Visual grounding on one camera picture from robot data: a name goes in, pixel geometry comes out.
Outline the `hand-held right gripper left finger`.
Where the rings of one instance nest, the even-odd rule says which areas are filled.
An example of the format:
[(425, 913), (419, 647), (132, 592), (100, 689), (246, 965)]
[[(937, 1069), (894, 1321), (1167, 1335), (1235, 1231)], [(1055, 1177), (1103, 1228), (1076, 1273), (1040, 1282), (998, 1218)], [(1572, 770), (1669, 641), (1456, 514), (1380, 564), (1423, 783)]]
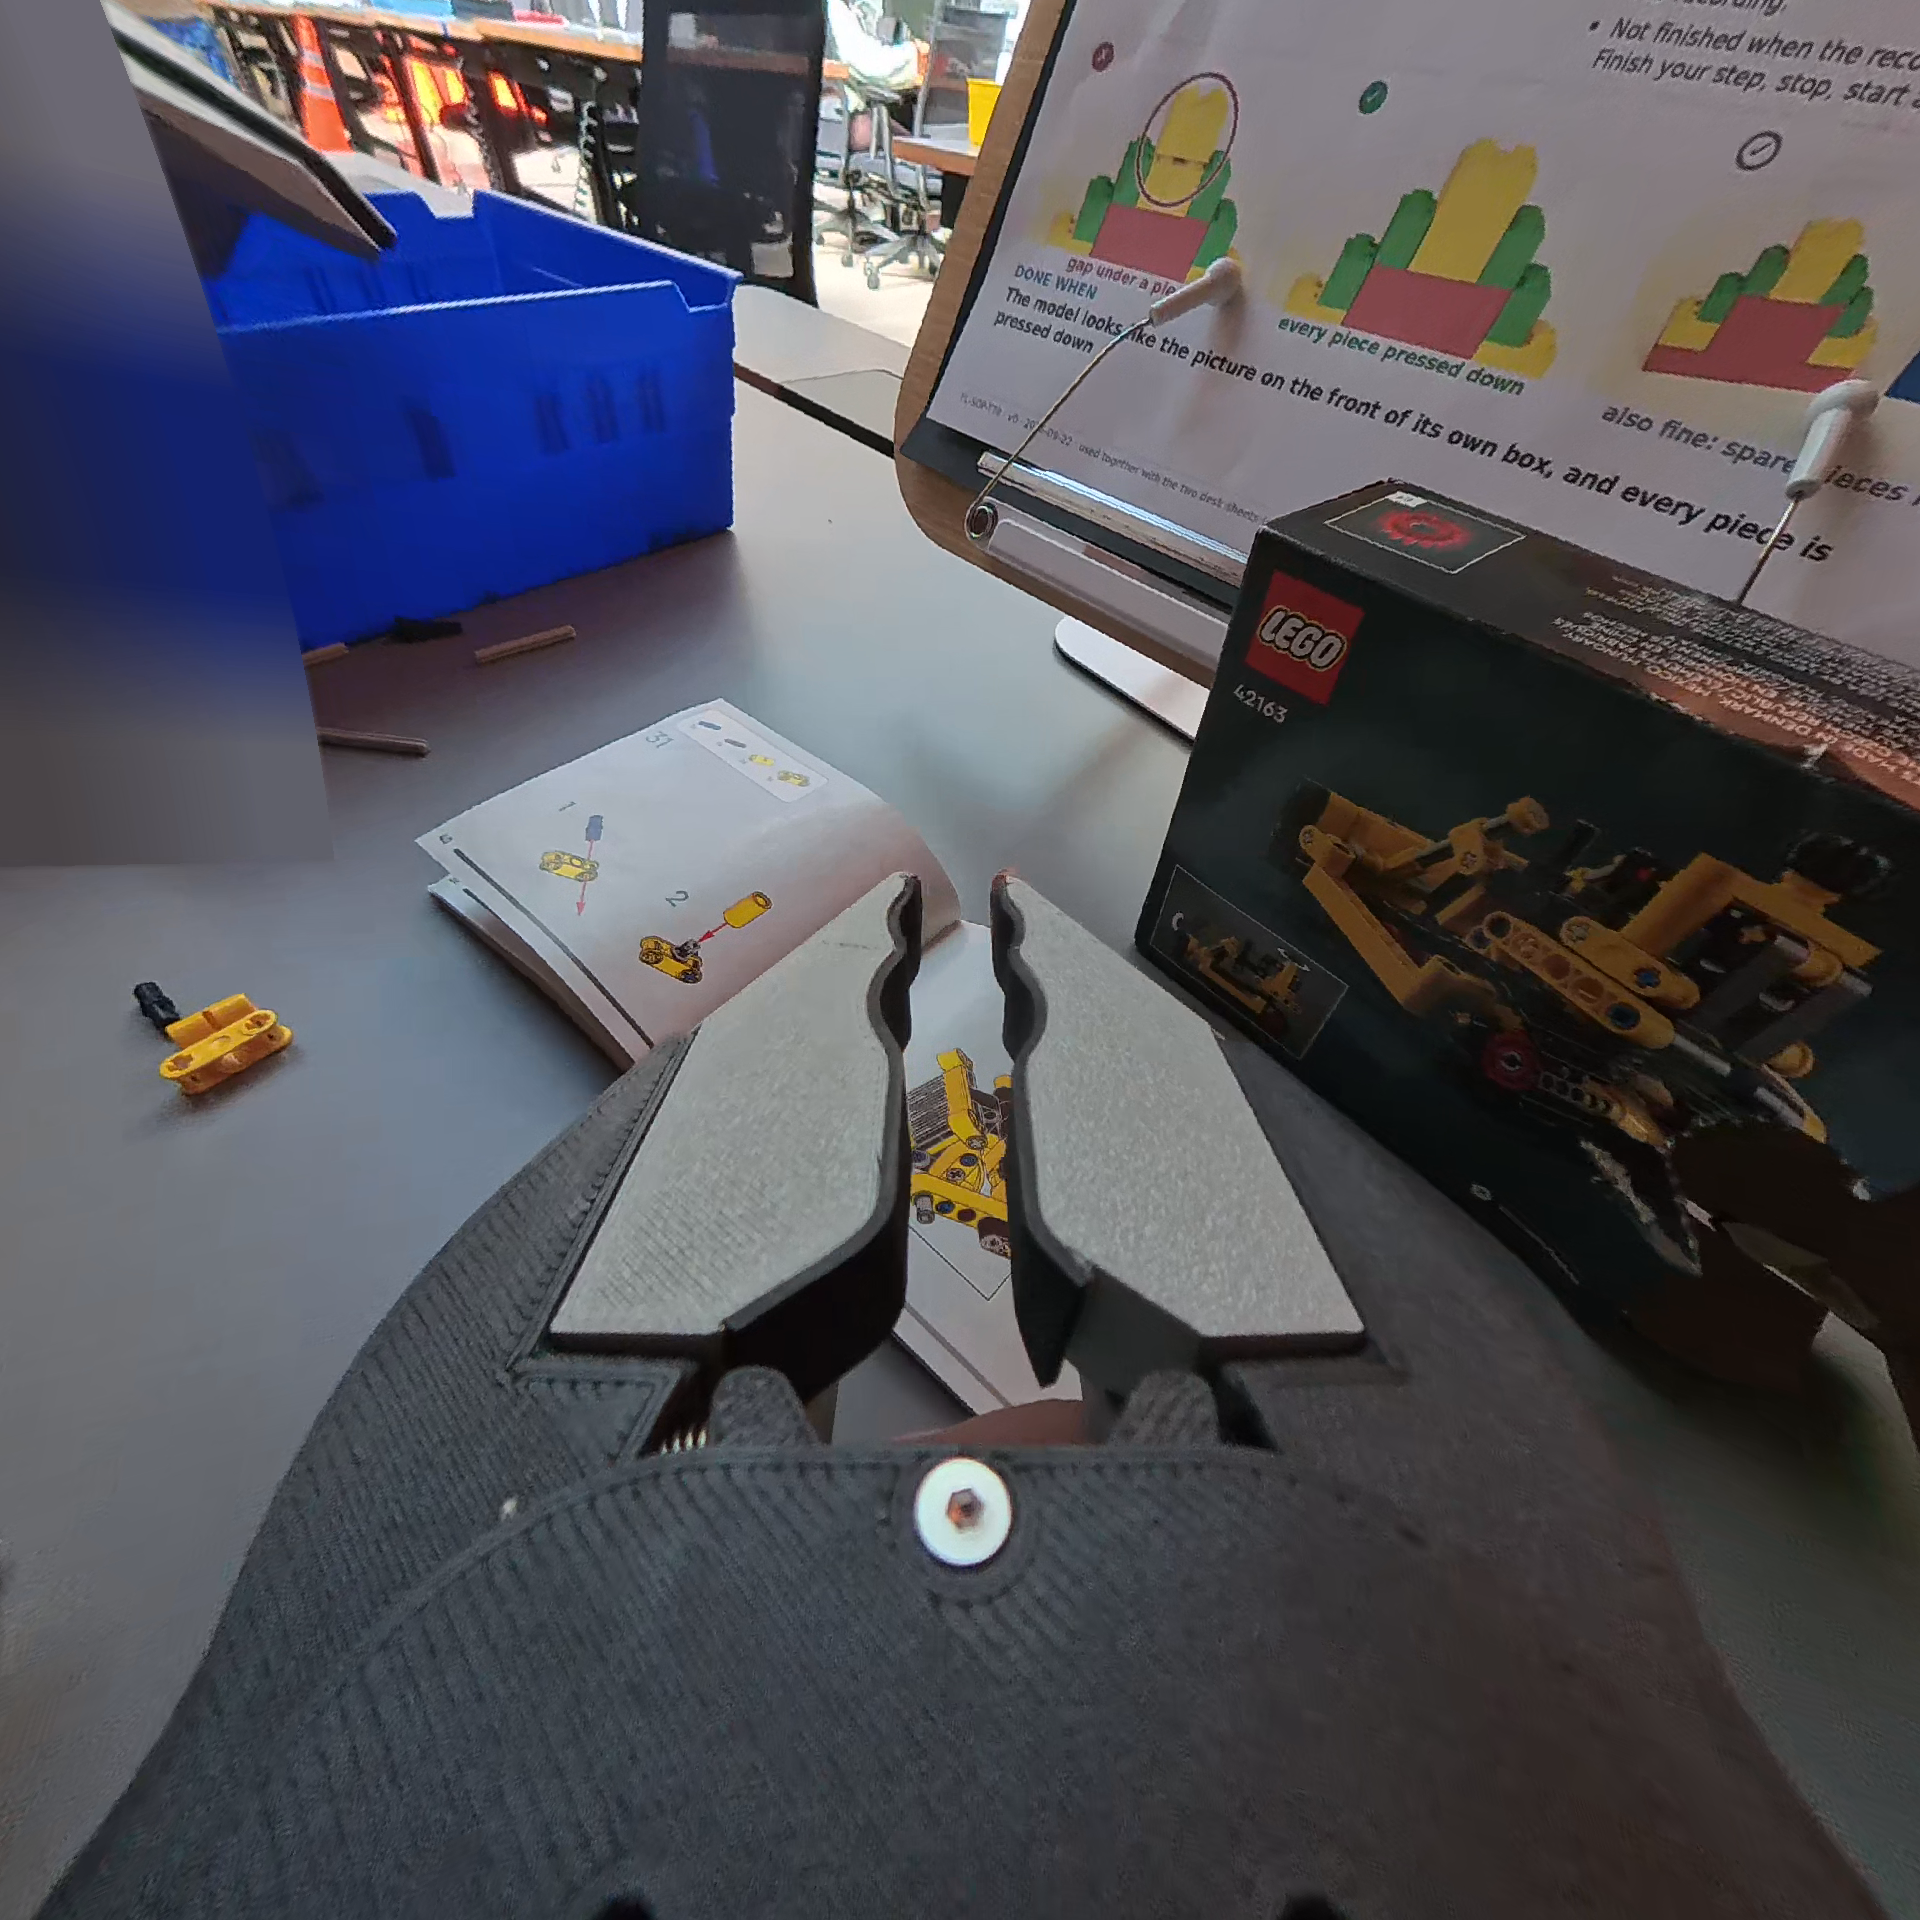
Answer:
[(813, 1401), (905, 1306), (921, 883), (894, 873), (679, 1048), (545, 1321), (561, 1354), (759, 1364)]

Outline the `black office chair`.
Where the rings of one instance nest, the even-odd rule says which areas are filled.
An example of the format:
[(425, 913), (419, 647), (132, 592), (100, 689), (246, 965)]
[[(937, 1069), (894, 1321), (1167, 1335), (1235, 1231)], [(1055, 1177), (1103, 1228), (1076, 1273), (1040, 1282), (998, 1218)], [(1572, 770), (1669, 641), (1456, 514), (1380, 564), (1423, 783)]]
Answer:
[(820, 2), (641, 7), (638, 239), (813, 307)]

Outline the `grey office chair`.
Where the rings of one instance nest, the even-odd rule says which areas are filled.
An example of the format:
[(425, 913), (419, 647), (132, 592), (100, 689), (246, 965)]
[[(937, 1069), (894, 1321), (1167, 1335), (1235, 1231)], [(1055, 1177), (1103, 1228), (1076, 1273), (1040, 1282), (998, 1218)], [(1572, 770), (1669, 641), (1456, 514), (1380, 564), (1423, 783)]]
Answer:
[(837, 241), (840, 265), (859, 271), (872, 293), (891, 267), (935, 279), (943, 264), (943, 180), (905, 159), (902, 107), (918, 107), (916, 84), (884, 87), (825, 61), (812, 235)]

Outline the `yellow lego connector piece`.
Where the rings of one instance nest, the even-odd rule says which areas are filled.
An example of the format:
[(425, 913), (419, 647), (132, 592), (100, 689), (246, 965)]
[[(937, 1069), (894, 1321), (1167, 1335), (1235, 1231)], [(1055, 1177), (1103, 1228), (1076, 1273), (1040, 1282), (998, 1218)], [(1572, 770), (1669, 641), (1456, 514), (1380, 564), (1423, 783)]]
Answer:
[(217, 999), (161, 1029), (172, 1043), (160, 1080), (185, 1098), (230, 1083), (239, 1073), (287, 1050), (294, 1031), (246, 994)]

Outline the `blue plastic bin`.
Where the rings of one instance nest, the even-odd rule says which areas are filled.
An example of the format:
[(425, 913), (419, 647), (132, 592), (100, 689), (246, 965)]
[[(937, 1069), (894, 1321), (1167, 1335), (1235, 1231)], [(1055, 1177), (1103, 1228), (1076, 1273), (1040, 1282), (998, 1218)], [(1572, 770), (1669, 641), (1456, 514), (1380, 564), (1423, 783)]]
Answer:
[(204, 279), (302, 647), (731, 525), (728, 267), (486, 191), (372, 207), (372, 261), (253, 215)]

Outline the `dark lego set box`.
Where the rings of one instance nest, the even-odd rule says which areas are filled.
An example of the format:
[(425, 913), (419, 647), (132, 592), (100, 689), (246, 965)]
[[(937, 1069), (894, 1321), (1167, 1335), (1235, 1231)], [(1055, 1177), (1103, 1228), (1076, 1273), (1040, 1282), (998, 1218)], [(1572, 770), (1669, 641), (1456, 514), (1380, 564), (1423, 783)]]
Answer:
[(1135, 946), (1737, 1384), (1918, 1368), (1916, 673), (1380, 483), (1260, 530)]

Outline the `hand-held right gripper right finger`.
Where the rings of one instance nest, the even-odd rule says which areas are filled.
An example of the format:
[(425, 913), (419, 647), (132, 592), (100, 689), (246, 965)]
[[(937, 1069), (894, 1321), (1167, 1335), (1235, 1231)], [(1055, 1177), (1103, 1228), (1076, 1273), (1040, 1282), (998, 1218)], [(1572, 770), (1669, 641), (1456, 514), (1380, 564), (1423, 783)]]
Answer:
[(1355, 1354), (1344, 1289), (1214, 1026), (1031, 883), (991, 888), (1014, 1319), (1035, 1378)]

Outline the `grey flat panel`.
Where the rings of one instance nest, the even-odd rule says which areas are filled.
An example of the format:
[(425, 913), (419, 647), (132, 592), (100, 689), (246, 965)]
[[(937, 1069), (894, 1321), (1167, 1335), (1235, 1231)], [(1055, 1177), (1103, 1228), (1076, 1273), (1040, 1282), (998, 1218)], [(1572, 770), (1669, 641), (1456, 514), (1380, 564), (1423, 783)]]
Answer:
[(102, 5), (200, 275), (230, 261), (248, 215), (377, 258), (395, 229), (319, 151), (126, 7)]

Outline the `orange and black equipment rack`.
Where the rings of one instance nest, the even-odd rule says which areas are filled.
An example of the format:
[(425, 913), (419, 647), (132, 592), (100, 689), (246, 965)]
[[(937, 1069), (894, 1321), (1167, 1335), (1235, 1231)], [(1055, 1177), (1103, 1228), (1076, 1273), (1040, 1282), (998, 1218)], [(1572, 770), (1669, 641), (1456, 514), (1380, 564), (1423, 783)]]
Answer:
[(640, 39), (515, 5), (199, 5), (260, 106), (324, 153), (629, 221)]

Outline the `open instruction booklet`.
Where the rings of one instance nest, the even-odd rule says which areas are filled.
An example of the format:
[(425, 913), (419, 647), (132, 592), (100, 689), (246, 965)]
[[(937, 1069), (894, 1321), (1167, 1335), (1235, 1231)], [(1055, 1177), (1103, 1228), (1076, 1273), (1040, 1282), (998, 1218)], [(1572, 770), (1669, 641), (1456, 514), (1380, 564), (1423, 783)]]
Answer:
[(888, 873), (921, 883), (902, 1051), (908, 1276), (895, 1338), (973, 1415), (1041, 1386), (1011, 1281), (1013, 1068), (991, 935), (913, 825), (724, 701), (691, 706), (422, 832), (432, 896), (620, 1066), (679, 1039)]

